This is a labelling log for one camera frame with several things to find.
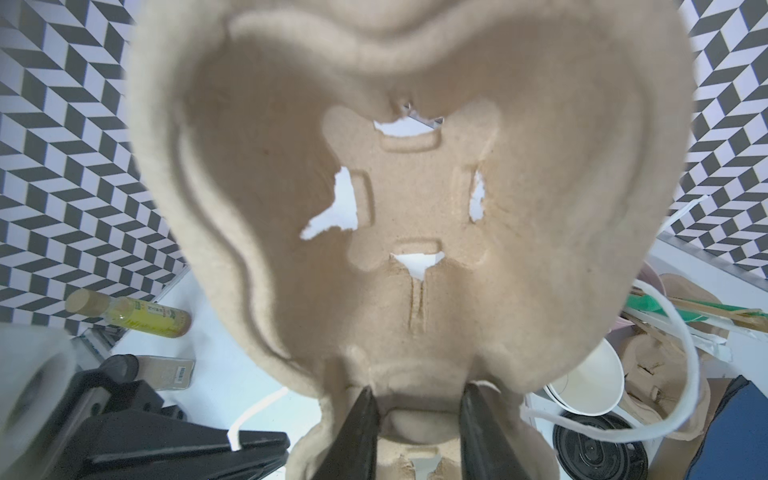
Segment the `brown pulp cup carrier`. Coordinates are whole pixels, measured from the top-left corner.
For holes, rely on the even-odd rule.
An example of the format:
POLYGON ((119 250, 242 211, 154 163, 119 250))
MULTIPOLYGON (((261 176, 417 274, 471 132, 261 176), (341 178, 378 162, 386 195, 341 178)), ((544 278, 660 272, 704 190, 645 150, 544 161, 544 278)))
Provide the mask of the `brown pulp cup carrier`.
POLYGON ((525 394, 616 320, 678 184, 692 55, 670 1, 145 1, 145 185, 220 321, 320 421, 290 479, 462 475, 480 382, 503 477, 554 479, 525 394))

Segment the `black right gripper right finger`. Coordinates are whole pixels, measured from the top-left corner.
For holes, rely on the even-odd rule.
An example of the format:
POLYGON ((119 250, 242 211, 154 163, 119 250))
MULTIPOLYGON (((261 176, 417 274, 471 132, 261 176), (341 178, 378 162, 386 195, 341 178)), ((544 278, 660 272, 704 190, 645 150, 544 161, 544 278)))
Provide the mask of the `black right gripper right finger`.
POLYGON ((530 478, 476 384, 462 394, 459 432, 463 480, 530 478))

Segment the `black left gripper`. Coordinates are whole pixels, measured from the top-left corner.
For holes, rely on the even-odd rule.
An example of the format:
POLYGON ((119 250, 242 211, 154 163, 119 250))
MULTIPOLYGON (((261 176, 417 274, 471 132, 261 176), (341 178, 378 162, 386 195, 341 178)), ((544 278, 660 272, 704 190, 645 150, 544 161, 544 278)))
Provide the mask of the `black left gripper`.
POLYGON ((284 432, 224 430, 188 421, 143 380, 78 372, 53 416, 42 479, 263 479, 284 466, 284 432))

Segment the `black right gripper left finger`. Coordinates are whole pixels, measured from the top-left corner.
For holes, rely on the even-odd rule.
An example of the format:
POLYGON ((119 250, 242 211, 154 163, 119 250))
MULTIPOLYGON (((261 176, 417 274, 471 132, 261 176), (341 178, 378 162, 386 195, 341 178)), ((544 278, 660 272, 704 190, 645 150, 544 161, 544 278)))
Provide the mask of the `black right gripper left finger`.
POLYGON ((374 480, 380 414, 370 386, 361 390, 313 480, 374 480))

